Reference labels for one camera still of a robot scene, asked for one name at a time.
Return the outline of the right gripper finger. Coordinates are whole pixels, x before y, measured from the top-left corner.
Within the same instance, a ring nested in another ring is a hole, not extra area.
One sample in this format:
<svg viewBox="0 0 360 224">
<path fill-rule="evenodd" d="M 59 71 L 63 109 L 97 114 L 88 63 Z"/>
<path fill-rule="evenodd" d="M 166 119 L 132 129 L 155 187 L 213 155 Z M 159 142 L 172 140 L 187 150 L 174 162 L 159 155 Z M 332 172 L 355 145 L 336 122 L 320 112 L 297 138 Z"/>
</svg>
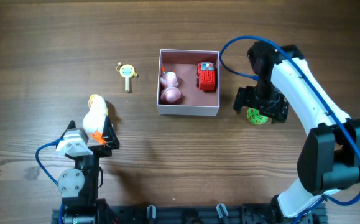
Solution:
<svg viewBox="0 0 360 224">
<path fill-rule="evenodd" d="M 275 105 L 277 106 L 277 112 L 274 118 L 272 118 L 271 123 L 275 124 L 286 122 L 288 117 L 289 102 L 285 99 L 284 96 L 281 96 L 279 102 Z"/>
<path fill-rule="evenodd" d="M 247 106 L 246 99 L 247 99 L 247 89 L 239 87 L 238 92 L 235 97 L 235 101 L 233 104 L 233 110 L 240 114 L 243 107 Z"/>
</svg>

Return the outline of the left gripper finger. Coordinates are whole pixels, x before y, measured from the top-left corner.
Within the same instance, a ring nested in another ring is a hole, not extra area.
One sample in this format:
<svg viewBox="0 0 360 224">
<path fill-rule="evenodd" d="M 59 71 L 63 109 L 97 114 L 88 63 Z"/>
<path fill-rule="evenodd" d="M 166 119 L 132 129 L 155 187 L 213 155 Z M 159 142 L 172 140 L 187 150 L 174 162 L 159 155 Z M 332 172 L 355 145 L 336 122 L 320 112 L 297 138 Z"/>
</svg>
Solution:
<svg viewBox="0 0 360 224">
<path fill-rule="evenodd" d="M 64 132 L 62 133 L 62 135 L 59 137 L 59 140 L 63 140 L 63 137 L 65 135 L 65 133 L 69 130 L 69 129 L 74 129 L 76 128 L 76 123 L 74 122 L 74 120 L 71 120 L 67 126 L 67 128 L 64 130 Z"/>
<path fill-rule="evenodd" d="M 111 123 L 111 119 L 109 116 L 105 116 L 103 132 L 102 132 L 101 138 L 102 138 L 102 140 L 105 141 L 105 145 L 107 145 L 107 146 L 117 146 L 118 145 L 118 139 L 114 132 L 114 128 L 113 128 L 113 125 Z"/>
</svg>

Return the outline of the green numbered ball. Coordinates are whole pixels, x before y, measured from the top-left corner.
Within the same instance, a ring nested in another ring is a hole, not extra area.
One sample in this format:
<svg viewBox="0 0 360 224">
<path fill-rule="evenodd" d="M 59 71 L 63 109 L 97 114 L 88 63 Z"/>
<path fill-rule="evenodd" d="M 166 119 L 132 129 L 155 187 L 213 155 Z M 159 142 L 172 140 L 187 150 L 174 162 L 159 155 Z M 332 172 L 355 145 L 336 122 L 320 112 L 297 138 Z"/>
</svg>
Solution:
<svg viewBox="0 0 360 224">
<path fill-rule="evenodd" d="M 249 108 L 246 115 L 249 122 L 253 125 L 263 125 L 268 121 L 268 117 L 261 115 L 259 110 L 255 108 Z"/>
</svg>

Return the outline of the white yellow duck plush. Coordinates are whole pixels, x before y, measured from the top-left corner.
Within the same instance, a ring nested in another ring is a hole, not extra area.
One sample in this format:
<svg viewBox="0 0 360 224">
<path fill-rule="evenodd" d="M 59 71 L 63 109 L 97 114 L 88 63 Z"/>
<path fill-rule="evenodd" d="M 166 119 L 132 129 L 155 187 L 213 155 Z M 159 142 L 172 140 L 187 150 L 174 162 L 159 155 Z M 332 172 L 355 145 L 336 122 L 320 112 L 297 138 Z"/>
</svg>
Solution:
<svg viewBox="0 0 360 224">
<path fill-rule="evenodd" d="M 106 144 L 103 139 L 105 118 L 108 115 L 106 102 L 102 96 L 93 94 L 88 100 L 88 107 L 90 110 L 83 118 L 83 129 L 100 144 Z"/>
</svg>

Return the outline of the red toy fire truck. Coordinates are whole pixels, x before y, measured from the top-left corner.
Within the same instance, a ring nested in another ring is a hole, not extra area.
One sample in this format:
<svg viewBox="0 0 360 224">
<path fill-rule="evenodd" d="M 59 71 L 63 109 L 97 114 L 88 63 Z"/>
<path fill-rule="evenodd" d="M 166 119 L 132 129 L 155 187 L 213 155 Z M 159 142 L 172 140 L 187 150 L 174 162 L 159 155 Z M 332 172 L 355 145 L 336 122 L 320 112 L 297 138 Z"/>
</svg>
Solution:
<svg viewBox="0 0 360 224">
<path fill-rule="evenodd" d="M 216 72 L 214 63 L 201 62 L 198 64 L 196 86 L 203 91 L 215 90 Z"/>
</svg>

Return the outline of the pink pig toy figure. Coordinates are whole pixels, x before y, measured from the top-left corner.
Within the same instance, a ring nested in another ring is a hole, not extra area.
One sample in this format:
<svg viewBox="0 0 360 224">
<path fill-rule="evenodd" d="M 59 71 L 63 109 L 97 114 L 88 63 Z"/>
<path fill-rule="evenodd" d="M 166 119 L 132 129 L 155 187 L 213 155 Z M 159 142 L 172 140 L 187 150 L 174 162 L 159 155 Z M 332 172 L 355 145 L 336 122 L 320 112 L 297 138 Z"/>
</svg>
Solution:
<svg viewBox="0 0 360 224">
<path fill-rule="evenodd" d="M 162 86 L 160 99 L 165 103 L 174 104 L 182 96 L 182 93 L 178 88 L 179 82 L 177 74 L 174 71 L 166 72 L 164 67 L 162 67 L 161 70 L 162 74 L 159 78 L 159 82 Z"/>
</svg>

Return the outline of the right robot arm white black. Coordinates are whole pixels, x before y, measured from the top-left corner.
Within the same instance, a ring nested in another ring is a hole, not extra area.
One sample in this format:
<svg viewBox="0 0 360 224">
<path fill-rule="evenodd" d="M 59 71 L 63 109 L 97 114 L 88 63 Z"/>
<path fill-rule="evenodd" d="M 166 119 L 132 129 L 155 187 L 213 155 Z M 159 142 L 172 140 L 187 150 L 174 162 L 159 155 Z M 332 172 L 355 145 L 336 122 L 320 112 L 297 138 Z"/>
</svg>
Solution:
<svg viewBox="0 0 360 224">
<path fill-rule="evenodd" d="M 360 184 L 360 119 L 333 102 L 296 46 L 258 40 L 247 57 L 257 83 L 238 90 L 234 110 L 255 109 L 279 123 L 294 110 L 307 135 L 297 179 L 272 199 L 262 216 L 269 223 L 316 221 L 314 210 L 323 201 Z M 349 203 L 359 200 L 360 192 Z"/>
</svg>

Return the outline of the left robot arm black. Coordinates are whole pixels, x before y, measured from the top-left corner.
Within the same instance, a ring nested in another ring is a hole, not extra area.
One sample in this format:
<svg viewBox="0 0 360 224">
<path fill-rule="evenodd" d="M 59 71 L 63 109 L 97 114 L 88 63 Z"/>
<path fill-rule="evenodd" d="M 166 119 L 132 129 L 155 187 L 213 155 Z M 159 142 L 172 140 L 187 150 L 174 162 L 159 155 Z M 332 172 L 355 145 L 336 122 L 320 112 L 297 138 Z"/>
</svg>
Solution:
<svg viewBox="0 0 360 224">
<path fill-rule="evenodd" d="M 75 166 L 60 174 L 57 187 L 62 205 L 52 216 L 52 223 L 119 223 L 118 216 L 105 199 L 98 198 L 103 184 L 103 170 L 99 160 L 111 157 L 120 143 L 109 116 L 104 118 L 102 141 L 89 146 L 88 135 L 71 121 L 56 147 L 59 154 L 75 161 Z"/>
</svg>

